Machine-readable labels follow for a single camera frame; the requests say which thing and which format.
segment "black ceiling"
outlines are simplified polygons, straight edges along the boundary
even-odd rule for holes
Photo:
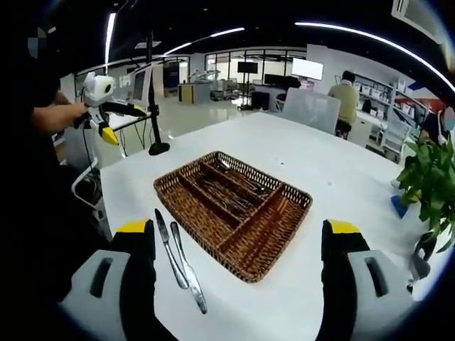
[[[144,55],[135,50],[150,30],[161,43],[154,54],[212,33],[245,27],[245,31],[201,40],[179,53],[208,53],[249,46],[326,45],[378,61],[421,82],[443,100],[455,105],[450,88],[434,73],[400,51],[369,38],[322,28],[296,27],[296,21],[335,23],[373,33],[413,51],[442,72],[452,83],[439,46],[390,15],[392,0],[299,1],[272,4],[266,1],[150,1],[150,0],[60,0],[52,1],[42,26],[57,30],[48,35],[48,46],[59,56],[61,74],[77,72],[104,62],[105,34],[109,13],[118,13],[110,60]],[[454,41],[453,0],[432,1],[434,10]]]

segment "cable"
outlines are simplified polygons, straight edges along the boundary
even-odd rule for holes
[[[125,135],[123,134],[123,130],[120,131],[120,143],[122,144],[123,152],[125,156],[128,156],[127,153],[127,140],[125,139]]]
[[[84,146],[85,146],[85,151],[87,152],[87,160],[88,160],[88,164],[90,166],[90,173],[93,176],[93,181],[95,182],[95,187],[99,188],[100,192],[101,192],[101,183],[98,183],[97,175],[93,171],[92,159],[90,158],[90,152],[88,151],[87,140],[85,139],[85,129],[84,128],[82,128],[82,137],[84,138]]]
[[[139,135],[139,131],[137,130],[136,124],[134,124],[134,129],[136,130],[137,138],[141,141],[142,149],[145,149],[144,140],[141,140],[141,137],[140,137],[140,135]]]
[[[154,125],[152,124],[152,125],[150,126],[150,130],[149,130],[150,145],[152,145],[152,142],[151,142],[151,130],[152,130],[153,127],[154,127]]]
[[[144,130],[142,131],[142,141],[144,142],[144,149],[145,149],[145,128],[147,126],[147,120],[144,120]]]

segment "black stand base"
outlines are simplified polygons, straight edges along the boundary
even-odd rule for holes
[[[238,111],[241,112],[243,110],[253,110],[253,107],[248,104],[242,104],[237,107]]]
[[[169,144],[164,143],[152,144],[149,148],[149,155],[155,156],[165,153],[169,150],[169,148],[170,148]]]

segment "beige shirt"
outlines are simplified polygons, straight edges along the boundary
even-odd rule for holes
[[[328,95],[333,98],[341,100],[340,113],[338,119],[349,123],[351,126],[354,124],[357,117],[357,103],[359,100],[358,91],[347,82],[343,81],[341,84],[334,85]]]

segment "blue object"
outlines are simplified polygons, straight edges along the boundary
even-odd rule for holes
[[[407,206],[401,204],[400,198],[401,197],[399,195],[394,195],[393,197],[390,198],[390,201],[392,202],[392,205],[397,211],[400,218],[403,218],[407,212]]]

